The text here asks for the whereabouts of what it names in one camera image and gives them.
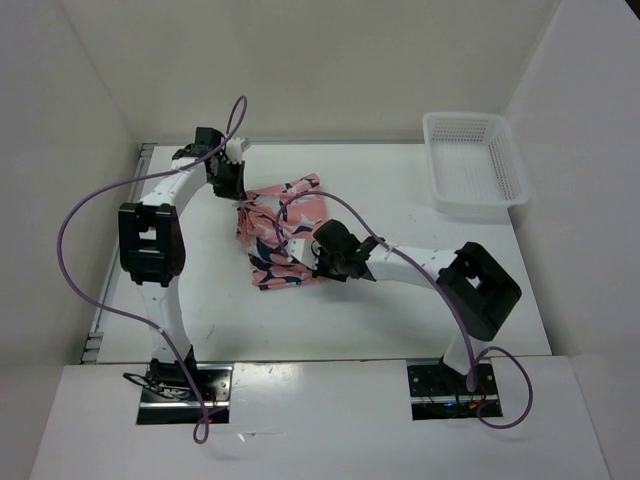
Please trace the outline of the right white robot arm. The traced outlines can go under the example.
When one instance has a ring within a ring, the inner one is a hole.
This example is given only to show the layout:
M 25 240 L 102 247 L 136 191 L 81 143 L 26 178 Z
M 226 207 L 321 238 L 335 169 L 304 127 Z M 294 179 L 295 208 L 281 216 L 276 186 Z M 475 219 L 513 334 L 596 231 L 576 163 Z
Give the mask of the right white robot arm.
M 438 370 L 450 393 L 474 386 L 477 355 L 491 345 L 522 297 L 518 283 L 480 244 L 454 250 L 392 246 L 374 236 L 360 241 L 337 220 L 325 222 L 310 243 L 313 273 L 339 281 L 391 281 L 434 290 L 460 330 Z

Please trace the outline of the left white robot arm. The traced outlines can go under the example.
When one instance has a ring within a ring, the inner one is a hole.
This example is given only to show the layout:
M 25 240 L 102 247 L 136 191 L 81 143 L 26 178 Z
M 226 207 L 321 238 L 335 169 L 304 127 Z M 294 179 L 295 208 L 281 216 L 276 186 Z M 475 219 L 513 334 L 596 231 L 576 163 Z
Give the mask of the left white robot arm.
M 172 156 L 169 174 L 139 201 L 119 208 L 121 268 L 138 287 L 145 318 L 161 336 L 153 343 L 146 375 L 125 377 L 160 397 L 185 400 L 200 385 L 179 300 L 179 276 L 186 265 L 180 215 L 207 184 L 219 198 L 244 200 L 244 152 L 249 146 L 246 138 L 199 127 L 194 141 Z

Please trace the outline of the pink shark print shorts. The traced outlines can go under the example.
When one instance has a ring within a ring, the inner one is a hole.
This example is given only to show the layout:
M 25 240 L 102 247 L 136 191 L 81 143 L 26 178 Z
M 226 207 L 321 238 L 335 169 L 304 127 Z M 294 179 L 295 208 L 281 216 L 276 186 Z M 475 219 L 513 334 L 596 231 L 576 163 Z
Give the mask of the pink shark print shorts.
M 248 255 L 252 284 L 261 291 L 314 284 L 311 270 L 288 257 L 283 249 L 290 240 L 308 240 L 316 227 L 328 219 L 322 197 L 314 194 L 294 199 L 299 193 L 321 189 L 320 178 L 311 173 L 299 179 L 249 190 L 236 207 L 236 239 Z

